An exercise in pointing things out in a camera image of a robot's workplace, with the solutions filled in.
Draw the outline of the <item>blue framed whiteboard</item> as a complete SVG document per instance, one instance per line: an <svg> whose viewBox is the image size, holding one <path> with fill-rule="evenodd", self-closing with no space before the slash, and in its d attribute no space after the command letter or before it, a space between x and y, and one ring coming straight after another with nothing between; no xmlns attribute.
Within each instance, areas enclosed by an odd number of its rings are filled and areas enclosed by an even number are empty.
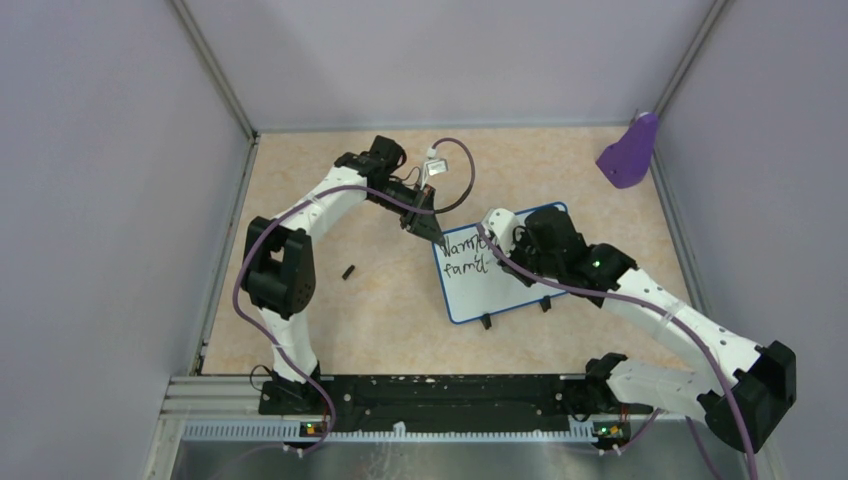
<svg viewBox="0 0 848 480"><path fill-rule="evenodd" d="M565 294L538 283L526 287L505 273L472 224L445 231L444 244L435 245L433 255L447 317L455 325Z"/></svg>

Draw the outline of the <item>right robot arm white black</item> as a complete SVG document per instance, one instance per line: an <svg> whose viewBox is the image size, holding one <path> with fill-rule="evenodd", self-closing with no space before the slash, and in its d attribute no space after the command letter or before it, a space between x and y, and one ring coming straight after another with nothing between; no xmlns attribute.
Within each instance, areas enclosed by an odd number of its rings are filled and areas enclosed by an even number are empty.
<svg viewBox="0 0 848 480"><path fill-rule="evenodd" d="M685 415L743 453L757 453L797 399L797 357L784 343L765 345L712 321L661 287L629 255L589 244L570 215L542 207L525 218L497 208L481 222L498 265L526 287L550 286L584 298L649 334L686 370L607 354L587 365L589 404L622 403Z"/></svg>

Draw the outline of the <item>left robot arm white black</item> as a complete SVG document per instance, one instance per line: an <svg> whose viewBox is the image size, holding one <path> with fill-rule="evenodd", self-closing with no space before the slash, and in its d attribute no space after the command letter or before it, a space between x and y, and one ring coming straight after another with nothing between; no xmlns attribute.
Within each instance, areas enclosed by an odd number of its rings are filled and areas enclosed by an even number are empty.
<svg viewBox="0 0 848 480"><path fill-rule="evenodd" d="M399 217L408 233L441 246L444 235L434 213L435 190L407 186L395 176L406 159L394 140L375 137L359 154L345 153L324 178L288 210L248 226L238 287L258 308L272 339L271 377L283 401L297 413L319 404L319 367L308 333L306 309L317 287L314 246L349 211L365 201Z"/></svg>

